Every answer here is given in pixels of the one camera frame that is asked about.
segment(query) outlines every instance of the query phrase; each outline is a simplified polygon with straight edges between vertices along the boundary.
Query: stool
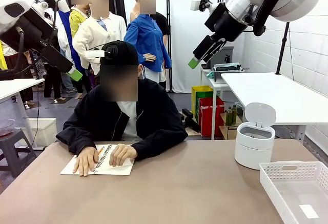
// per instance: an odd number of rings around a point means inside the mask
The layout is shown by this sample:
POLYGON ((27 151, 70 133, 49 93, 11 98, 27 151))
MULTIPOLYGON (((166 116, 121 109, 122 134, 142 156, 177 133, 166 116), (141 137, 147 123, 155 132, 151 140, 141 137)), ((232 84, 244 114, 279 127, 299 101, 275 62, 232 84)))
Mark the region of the stool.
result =
POLYGON ((7 166, 0 166, 0 171, 10 170, 13 177, 19 176, 19 174, 23 171, 24 165, 36 158, 36 154, 33 151, 31 144, 21 129, 15 129, 11 134, 5 137, 0 137, 0 149, 3 152, 3 154, 0 155, 0 161, 5 158, 8 163, 7 166), (15 143, 21 139, 25 140, 28 147, 24 149, 15 147, 15 143), (20 159, 18 152, 27 152, 29 154, 20 159))

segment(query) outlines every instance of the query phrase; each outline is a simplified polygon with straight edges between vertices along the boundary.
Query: pen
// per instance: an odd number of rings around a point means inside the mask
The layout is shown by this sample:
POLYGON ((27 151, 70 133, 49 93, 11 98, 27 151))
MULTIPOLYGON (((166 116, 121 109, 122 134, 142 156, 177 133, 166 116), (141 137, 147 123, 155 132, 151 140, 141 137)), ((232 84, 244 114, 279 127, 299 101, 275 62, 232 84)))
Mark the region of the pen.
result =
POLYGON ((105 148, 105 146, 103 146, 100 151, 98 152, 98 155, 103 151, 103 149, 105 148))

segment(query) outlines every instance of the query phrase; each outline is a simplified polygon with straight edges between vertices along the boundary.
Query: hand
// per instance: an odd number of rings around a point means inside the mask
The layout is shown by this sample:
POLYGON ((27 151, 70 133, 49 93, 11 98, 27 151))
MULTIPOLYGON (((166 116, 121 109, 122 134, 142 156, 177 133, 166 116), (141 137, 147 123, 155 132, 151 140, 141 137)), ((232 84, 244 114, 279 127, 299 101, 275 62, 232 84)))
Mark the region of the hand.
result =
POLYGON ((156 56, 150 53, 144 54, 143 56, 146 58, 147 62, 154 62, 156 60, 156 56))
POLYGON ((73 174, 75 174, 78 169, 80 176, 88 176, 89 169, 94 171, 94 164, 98 163, 98 161, 98 151, 94 147, 85 147, 77 157, 73 174))
POLYGON ((109 158, 109 165, 122 166, 127 158, 135 159, 138 153, 132 146, 118 144, 109 158))

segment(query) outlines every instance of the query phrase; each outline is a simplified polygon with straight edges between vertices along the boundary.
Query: notebook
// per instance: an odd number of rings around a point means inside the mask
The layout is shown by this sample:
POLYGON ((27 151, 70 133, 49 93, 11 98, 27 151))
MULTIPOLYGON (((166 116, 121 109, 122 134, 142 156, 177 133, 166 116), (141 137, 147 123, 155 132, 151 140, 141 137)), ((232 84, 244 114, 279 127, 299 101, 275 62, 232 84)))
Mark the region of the notebook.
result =
MULTIPOLYGON (((116 148, 117 145, 96 145, 97 151, 103 150, 99 154, 99 162, 95 165, 94 172, 90 171, 91 174, 106 174, 106 175, 130 175, 132 166, 134 163, 133 159, 127 158, 122 166, 109 166, 109 159, 112 151, 116 148)), ((73 174, 73 169, 76 163, 76 156, 74 156, 66 167, 60 172, 60 174, 73 174)))

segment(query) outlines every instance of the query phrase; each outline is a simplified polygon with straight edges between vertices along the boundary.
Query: zipper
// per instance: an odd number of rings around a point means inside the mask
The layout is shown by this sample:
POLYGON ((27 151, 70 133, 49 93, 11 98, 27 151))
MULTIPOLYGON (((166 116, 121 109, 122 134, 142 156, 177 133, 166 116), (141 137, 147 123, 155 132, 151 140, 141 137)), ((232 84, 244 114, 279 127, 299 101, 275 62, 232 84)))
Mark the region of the zipper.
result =
POLYGON ((142 111, 142 113, 137 117, 136 122, 138 121, 139 117, 141 117, 141 115, 143 114, 144 111, 142 111))
POLYGON ((113 137, 112 137, 112 141, 113 141, 113 138, 114 138, 114 135, 115 135, 115 129, 116 129, 116 125, 117 125, 117 123, 118 123, 119 119, 121 118, 121 116, 122 116, 122 112, 121 112, 121 115, 119 115, 119 118, 118 118, 118 120, 117 120, 117 122, 116 122, 116 124, 115 124, 115 127, 114 127, 114 132, 113 132, 113 137))

